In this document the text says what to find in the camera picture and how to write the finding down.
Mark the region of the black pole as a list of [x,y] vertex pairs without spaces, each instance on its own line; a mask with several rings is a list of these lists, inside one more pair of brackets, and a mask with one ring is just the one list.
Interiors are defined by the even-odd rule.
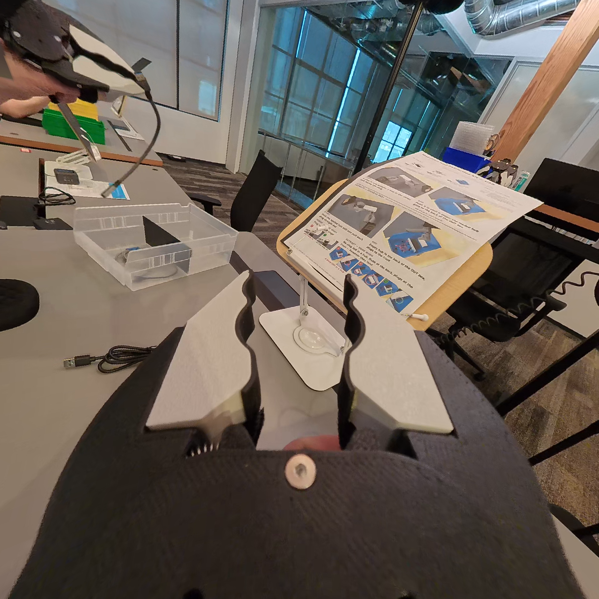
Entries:
[[363,166],[366,161],[366,158],[368,157],[368,152],[372,145],[373,139],[375,138],[375,135],[376,135],[376,132],[378,129],[378,125],[383,117],[387,102],[389,100],[393,86],[394,86],[394,84],[397,80],[397,77],[399,75],[400,68],[404,62],[405,56],[407,54],[407,50],[409,48],[411,40],[416,31],[416,26],[417,26],[417,23],[418,23],[421,15],[422,15],[422,12],[423,12],[423,1],[418,1],[415,3],[415,6],[413,8],[410,20],[407,25],[406,33],[405,33],[402,41],[400,42],[397,56],[392,65],[392,70],[389,74],[389,77],[387,78],[385,87],[384,87],[382,95],[380,97],[380,101],[378,102],[377,109],[376,109],[373,119],[371,121],[369,130],[365,137],[365,141],[361,148],[360,154],[358,156],[358,160],[356,161],[355,169],[353,171],[354,175],[357,175],[357,173],[359,173],[363,169]]

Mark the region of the blue white leaflet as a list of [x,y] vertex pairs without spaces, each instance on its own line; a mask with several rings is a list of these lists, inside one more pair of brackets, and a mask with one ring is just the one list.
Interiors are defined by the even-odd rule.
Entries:
[[123,184],[115,187],[110,193],[106,196],[102,195],[107,188],[111,186],[109,182],[101,182],[91,180],[87,182],[89,185],[86,185],[85,188],[81,189],[81,195],[86,195],[90,198],[101,198],[101,199],[120,199],[120,200],[130,200],[129,194],[127,193]]

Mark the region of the blue storage bin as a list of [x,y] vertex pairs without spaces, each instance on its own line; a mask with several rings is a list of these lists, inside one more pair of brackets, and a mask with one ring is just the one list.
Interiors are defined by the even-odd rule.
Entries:
[[442,161],[474,174],[487,167],[491,162],[487,157],[468,153],[453,147],[446,148],[442,156]]

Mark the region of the bubble wrap roll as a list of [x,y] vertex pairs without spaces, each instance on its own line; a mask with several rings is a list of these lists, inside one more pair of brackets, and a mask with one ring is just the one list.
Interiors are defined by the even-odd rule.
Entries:
[[449,147],[475,155],[483,155],[495,126],[460,121],[455,129]]

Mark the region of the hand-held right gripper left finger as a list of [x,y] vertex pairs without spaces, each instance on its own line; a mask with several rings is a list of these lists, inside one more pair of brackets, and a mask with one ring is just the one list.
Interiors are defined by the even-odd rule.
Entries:
[[256,445],[262,429],[253,271],[244,271],[184,327],[146,422],[151,430],[196,428],[209,443],[244,424]]

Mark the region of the person's left hand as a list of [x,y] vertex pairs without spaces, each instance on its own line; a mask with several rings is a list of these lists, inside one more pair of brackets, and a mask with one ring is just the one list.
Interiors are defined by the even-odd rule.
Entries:
[[5,64],[1,74],[1,102],[54,96],[59,101],[71,103],[80,96],[78,88],[66,86],[21,60],[6,47],[3,41],[1,41],[1,57]]

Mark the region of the silver ventilation duct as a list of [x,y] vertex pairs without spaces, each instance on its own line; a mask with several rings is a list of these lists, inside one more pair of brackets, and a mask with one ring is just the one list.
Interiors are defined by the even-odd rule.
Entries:
[[539,25],[572,12],[580,1],[465,1],[465,15],[474,34],[496,37],[523,27]]

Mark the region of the white book stand wooden board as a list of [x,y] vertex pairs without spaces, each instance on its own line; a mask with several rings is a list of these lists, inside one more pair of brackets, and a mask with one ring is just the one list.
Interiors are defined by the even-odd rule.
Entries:
[[[303,222],[311,219],[329,201],[330,197],[345,187],[347,181],[348,179],[344,179],[334,183],[279,234],[276,249],[280,257],[298,272],[300,299],[298,305],[269,311],[259,318],[262,328],[275,342],[302,381],[315,391],[325,391],[339,382],[343,355],[311,353],[304,345],[297,345],[294,339],[294,332],[300,325],[301,309],[299,305],[302,300],[308,298],[308,283],[321,292],[326,300],[332,302],[334,307],[343,313],[347,313],[347,311],[342,306],[342,292],[325,280],[312,266],[293,258],[289,253],[290,249],[283,244],[283,239],[291,235],[295,229],[303,228]],[[430,329],[432,323],[485,272],[491,261],[492,248],[489,243],[486,243],[423,303],[421,310],[428,316],[428,320],[408,318],[407,322],[417,331]]]

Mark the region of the tan board on stand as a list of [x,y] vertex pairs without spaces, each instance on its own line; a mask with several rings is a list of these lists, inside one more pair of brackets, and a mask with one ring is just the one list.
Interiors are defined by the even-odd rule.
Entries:
[[98,162],[101,160],[100,150],[91,133],[82,126],[83,124],[91,125],[92,132],[97,132],[100,130],[101,122],[83,117],[83,123],[81,123],[72,112],[71,107],[64,102],[58,103],[55,110],[46,108],[42,113],[42,127],[49,135],[78,139],[89,159]]

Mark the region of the black mat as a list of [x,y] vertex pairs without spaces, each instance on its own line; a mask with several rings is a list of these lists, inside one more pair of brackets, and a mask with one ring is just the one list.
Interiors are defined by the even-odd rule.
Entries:
[[6,226],[33,226],[34,220],[46,218],[46,206],[38,196],[1,196],[1,222]]

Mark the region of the clear acrylic box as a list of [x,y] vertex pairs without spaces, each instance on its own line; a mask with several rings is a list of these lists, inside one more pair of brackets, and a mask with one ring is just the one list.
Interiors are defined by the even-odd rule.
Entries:
[[75,242],[130,290],[223,266],[238,235],[195,204],[80,207]]

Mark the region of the green parts bin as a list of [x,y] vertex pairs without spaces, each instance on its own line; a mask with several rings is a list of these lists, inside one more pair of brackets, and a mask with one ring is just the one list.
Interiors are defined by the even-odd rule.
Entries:
[[[95,144],[105,144],[105,125],[98,116],[95,104],[77,100],[68,104],[73,115],[79,123],[80,128],[87,137]],[[55,137],[76,139],[76,134],[68,124],[57,104],[50,102],[43,110],[42,127],[45,131]]]

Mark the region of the wooden post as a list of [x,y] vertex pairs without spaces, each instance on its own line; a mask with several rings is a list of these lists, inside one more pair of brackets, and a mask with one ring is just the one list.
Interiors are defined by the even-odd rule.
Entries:
[[494,160],[520,155],[598,41],[598,1],[581,1],[506,120]]

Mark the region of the printed instruction sheet pad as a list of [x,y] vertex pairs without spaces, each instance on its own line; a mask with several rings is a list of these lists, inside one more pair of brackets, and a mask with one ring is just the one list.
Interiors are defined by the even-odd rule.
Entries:
[[353,274],[406,317],[542,201],[425,152],[362,170],[281,237],[283,255],[341,300]]

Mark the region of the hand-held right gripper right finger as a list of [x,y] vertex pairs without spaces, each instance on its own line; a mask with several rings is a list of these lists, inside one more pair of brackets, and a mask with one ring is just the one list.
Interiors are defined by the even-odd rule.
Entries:
[[338,387],[338,437],[345,448],[355,432],[374,435],[387,449],[398,431],[451,434],[454,426],[406,318],[383,306],[356,275],[344,280],[347,309]]

